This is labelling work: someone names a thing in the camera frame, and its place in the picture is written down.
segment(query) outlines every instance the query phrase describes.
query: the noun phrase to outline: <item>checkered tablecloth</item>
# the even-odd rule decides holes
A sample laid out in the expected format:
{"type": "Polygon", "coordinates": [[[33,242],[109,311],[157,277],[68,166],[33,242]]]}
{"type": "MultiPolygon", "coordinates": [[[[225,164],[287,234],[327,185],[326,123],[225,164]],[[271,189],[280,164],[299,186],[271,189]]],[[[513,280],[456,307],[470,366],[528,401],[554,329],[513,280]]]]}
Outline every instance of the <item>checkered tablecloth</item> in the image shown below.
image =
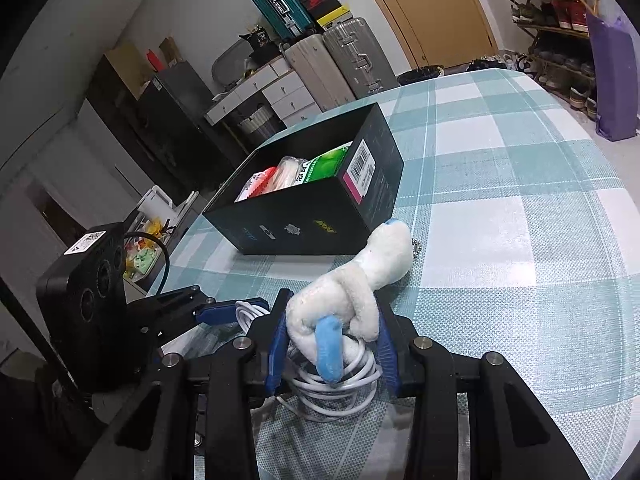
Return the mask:
{"type": "MultiPolygon", "coordinates": [[[[504,354],[591,478],[610,479],[640,438],[640,216],[622,182],[552,96],[506,70],[390,90],[275,138],[371,102],[404,158],[394,216],[422,243],[395,311],[450,351],[504,354]]],[[[166,290],[273,302],[347,260],[242,256],[201,216],[166,290]]],[[[230,330],[198,327],[173,348],[211,352],[230,330]]],[[[411,403],[384,393],[329,424],[266,408],[260,476],[401,478],[410,421],[411,403]]]]}

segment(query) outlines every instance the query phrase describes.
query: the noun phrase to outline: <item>white cable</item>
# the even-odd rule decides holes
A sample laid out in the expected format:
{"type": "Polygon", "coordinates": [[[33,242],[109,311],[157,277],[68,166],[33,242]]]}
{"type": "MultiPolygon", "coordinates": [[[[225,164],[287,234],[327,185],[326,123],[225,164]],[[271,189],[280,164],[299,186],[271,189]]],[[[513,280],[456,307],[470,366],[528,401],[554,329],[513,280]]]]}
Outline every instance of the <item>white cable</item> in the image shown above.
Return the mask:
{"type": "MultiPolygon", "coordinates": [[[[252,305],[245,301],[236,301],[236,319],[242,331],[246,334],[253,320],[257,317],[268,314],[269,311],[258,305],[252,305]]],[[[313,412],[324,415],[318,418],[308,413],[300,412],[291,406],[282,397],[276,397],[278,402],[297,416],[306,418],[313,422],[329,422],[345,416],[351,416],[364,410],[376,395],[378,378],[382,375],[382,368],[376,364],[373,352],[366,348],[364,341],[358,339],[358,354],[356,358],[344,368],[343,379],[336,384],[328,384],[318,375],[307,372],[302,366],[298,366],[289,359],[293,373],[283,372],[283,377],[289,383],[291,390],[298,396],[302,404],[313,412]],[[366,397],[356,405],[358,394],[368,388],[366,397]],[[311,399],[329,401],[333,405],[340,399],[349,399],[347,406],[343,410],[325,408],[319,406],[311,399]]]]}

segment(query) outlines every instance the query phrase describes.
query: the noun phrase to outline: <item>barcode label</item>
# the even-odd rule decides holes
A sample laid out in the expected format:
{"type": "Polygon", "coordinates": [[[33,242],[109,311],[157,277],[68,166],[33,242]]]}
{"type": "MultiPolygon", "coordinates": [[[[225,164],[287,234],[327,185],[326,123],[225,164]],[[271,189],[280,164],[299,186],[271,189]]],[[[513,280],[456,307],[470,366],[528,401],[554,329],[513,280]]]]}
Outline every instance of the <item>barcode label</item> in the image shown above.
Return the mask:
{"type": "Polygon", "coordinates": [[[347,186],[358,203],[367,194],[369,184],[376,171],[376,161],[373,159],[367,143],[362,139],[345,172],[347,186]]]}
{"type": "Polygon", "coordinates": [[[84,253],[89,247],[95,244],[100,237],[107,231],[96,231],[95,233],[87,233],[80,238],[75,244],[69,247],[65,254],[84,253]]]}

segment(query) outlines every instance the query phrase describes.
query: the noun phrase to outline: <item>white plush toy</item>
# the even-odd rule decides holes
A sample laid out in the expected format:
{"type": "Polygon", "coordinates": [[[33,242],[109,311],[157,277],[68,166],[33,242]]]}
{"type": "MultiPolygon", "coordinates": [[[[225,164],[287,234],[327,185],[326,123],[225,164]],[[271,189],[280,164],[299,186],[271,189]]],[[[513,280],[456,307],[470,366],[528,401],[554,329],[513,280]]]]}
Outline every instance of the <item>white plush toy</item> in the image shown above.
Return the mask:
{"type": "MultiPolygon", "coordinates": [[[[287,331],[295,346],[317,365],[317,328],[326,319],[334,320],[333,330],[339,334],[344,327],[347,334],[375,341],[378,306],[373,291],[400,280],[411,268],[413,256],[411,231],[404,222],[391,219],[375,228],[353,260],[320,276],[289,300],[287,331]]],[[[345,335],[341,339],[337,351],[349,363],[357,356],[358,344],[345,335]]],[[[319,366],[318,371],[326,379],[319,366]]]]}

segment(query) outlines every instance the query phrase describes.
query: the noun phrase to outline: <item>blue gripper pad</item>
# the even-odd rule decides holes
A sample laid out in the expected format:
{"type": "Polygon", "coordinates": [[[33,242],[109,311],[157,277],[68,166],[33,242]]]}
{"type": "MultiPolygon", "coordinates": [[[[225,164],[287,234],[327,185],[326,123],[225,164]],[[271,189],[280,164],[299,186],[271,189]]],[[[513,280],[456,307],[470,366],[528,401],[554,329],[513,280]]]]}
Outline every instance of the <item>blue gripper pad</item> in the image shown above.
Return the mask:
{"type": "MultiPolygon", "coordinates": [[[[211,306],[206,306],[196,313],[196,322],[206,323],[209,326],[224,325],[229,323],[236,323],[236,301],[219,301],[213,303],[211,306]]],[[[243,300],[249,304],[261,306],[269,309],[269,303],[262,298],[251,298],[250,300],[243,300]]]]}
{"type": "MultiPolygon", "coordinates": [[[[286,303],[289,302],[293,292],[289,291],[286,303]]],[[[280,386],[282,380],[282,370],[284,368],[284,361],[287,357],[287,349],[289,348],[289,333],[287,333],[287,318],[283,309],[280,314],[280,319],[276,325],[276,329],[273,331],[273,340],[269,346],[269,371],[267,378],[264,381],[264,389],[266,393],[272,396],[275,390],[280,386]]]]}
{"type": "Polygon", "coordinates": [[[398,352],[391,341],[389,330],[385,324],[385,318],[380,312],[380,325],[376,354],[378,363],[382,367],[382,376],[385,378],[386,387],[394,396],[398,396],[400,389],[400,373],[398,371],[398,352]]]}

